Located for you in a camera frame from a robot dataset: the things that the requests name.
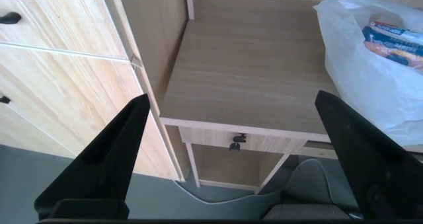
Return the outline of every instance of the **cabinet handle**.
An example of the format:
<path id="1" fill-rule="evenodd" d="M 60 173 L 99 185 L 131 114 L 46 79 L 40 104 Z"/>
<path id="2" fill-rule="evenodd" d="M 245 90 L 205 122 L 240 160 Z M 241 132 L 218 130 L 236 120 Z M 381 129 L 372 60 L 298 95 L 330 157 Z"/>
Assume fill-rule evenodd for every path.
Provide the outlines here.
<path id="1" fill-rule="evenodd" d="M 20 14 L 15 12 L 7 13 L 5 16 L 0 17 L 0 24 L 16 24 L 22 19 Z"/>
<path id="2" fill-rule="evenodd" d="M 9 99 L 9 98 L 8 98 L 8 97 L 6 97 L 6 96 L 2 96 L 2 97 L 0 98 L 0 102 L 5 103 L 5 104 L 8 104 L 8 103 L 10 103 L 10 102 L 11 102 L 11 99 Z"/>

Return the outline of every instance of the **cabinet door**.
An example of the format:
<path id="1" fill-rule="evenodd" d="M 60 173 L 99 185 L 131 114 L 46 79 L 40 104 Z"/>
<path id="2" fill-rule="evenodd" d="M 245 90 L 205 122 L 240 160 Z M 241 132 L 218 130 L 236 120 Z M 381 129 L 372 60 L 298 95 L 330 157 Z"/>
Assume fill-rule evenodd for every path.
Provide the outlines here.
<path id="1" fill-rule="evenodd" d="M 0 144 L 62 157 L 75 157 L 6 104 L 0 104 Z"/>
<path id="2" fill-rule="evenodd" d="M 77 155 L 142 91 L 128 61 L 0 46 L 0 93 Z M 178 179 L 151 113 L 135 171 Z"/>
<path id="3" fill-rule="evenodd" d="M 0 42 L 127 58 L 103 0 L 0 0 Z"/>

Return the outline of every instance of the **white plastic bag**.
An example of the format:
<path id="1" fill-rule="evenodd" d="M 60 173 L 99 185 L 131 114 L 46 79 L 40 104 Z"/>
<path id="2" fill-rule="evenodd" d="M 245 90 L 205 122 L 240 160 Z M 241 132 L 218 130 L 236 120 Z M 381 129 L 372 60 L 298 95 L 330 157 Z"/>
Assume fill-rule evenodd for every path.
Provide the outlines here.
<path id="1" fill-rule="evenodd" d="M 373 20 L 423 32 L 423 11 L 381 0 L 324 0 L 314 9 L 342 99 L 399 145 L 423 144 L 423 75 L 369 51 L 362 34 Z"/>

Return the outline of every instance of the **gray carpet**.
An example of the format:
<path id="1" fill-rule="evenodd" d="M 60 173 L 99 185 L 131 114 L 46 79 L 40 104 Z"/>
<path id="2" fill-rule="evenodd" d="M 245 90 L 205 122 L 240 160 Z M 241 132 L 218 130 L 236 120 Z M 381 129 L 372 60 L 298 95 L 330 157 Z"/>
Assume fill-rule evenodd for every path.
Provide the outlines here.
<path id="1" fill-rule="evenodd" d="M 0 145 L 0 223 L 35 223 L 34 200 L 71 162 Z M 223 201 L 252 194 L 244 190 L 195 187 L 190 176 L 184 184 L 207 201 Z M 184 193 L 173 181 L 135 174 L 126 203 L 130 218 L 259 219 L 279 202 L 279 195 L 247 198 L 223 205 L 207 205 Z"/>
<path id="2" fill-rule="evenodd" d="M 261 194 L 286 187 L 303 200 L 331 203 L 324 173 L 314 162 L 294 168 L 309 157 L 291 156 Z M 337 160 L 319 159 L 328 176 L 332 199 L 337 205 L 356 208 L 357 203 Z M 34 200 L 71 162 L 71 159 L 45 155 L 0 145 L 0 223 L 35 223 Z M 199 198 L 217 202 L 243 197 L 252 192 L 202 186 L 192 177 L 182 184 Z M 228 204 L 203 204 L 181 190 L 173 181 L 140 174 L 132 176 L 126 203 L 133 219 L 260 219 L 280 194 L 255 196 Z"/>

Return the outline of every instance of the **wooden shelf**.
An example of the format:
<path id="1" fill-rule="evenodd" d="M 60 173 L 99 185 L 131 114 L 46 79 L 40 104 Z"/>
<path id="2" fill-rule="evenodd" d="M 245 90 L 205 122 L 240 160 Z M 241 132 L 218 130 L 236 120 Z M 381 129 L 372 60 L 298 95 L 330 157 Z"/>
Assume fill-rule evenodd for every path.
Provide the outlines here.
<path id="1" fill-rule="evenodd" d="M 200 0 L 182 39 L 162 121 L 328 142 L 314 100 L 319 90 L 338 93 L 325 70 L 313 5 Z"/>
<path id="2" fill-rule="evenodd" d="M 259 191 L 284 156 L 261 151 L 192 144 L 200 184 Z"/>

